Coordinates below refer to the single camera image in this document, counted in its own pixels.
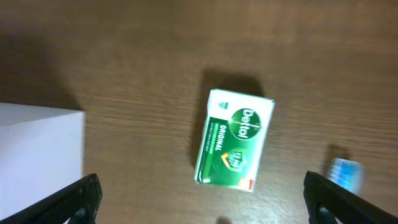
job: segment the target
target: white object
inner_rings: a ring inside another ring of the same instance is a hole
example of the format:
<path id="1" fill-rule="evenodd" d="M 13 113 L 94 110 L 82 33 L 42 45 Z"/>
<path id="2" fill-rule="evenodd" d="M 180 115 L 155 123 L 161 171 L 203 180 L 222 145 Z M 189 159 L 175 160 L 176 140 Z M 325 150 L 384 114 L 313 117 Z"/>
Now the white object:
<path id="1" fill-rule="evenodd" d="M 83 175 L 82 111 L 0 103 L 0 220 Z"/>

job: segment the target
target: black object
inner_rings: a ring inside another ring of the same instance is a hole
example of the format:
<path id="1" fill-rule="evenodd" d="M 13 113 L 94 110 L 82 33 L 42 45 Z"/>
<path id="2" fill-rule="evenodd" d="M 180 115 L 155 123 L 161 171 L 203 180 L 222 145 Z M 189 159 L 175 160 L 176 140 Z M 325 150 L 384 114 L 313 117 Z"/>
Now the black object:
<path id="1" fill-rule="evenodd" d="M 0 224 L 95 224 L 102 199 L 98 176 L 90 174 L 0 221 Z"/>
<path id="2" fill-rule="evenodd" d="M 398 218 L 377 208 L 316 172 L 307 171 L 304 199 L 310 224 L 398 223 Z"/>

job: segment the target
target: wooden table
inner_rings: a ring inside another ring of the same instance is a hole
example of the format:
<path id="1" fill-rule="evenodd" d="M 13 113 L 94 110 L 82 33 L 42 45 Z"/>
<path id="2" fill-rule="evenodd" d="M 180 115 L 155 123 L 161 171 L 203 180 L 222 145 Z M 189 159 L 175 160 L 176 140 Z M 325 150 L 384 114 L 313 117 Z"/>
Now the wooden table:
<path id="1" fill-rule="evenodd" d="M 98 223 L 306 223 L 305 172 L 335 155 L 398 215 L 397 2 L 5 0 L 0 21 L 0 101 L 86 111 Z M 223 83 L 276 101 L 253 194 L 193 181 Z"/>

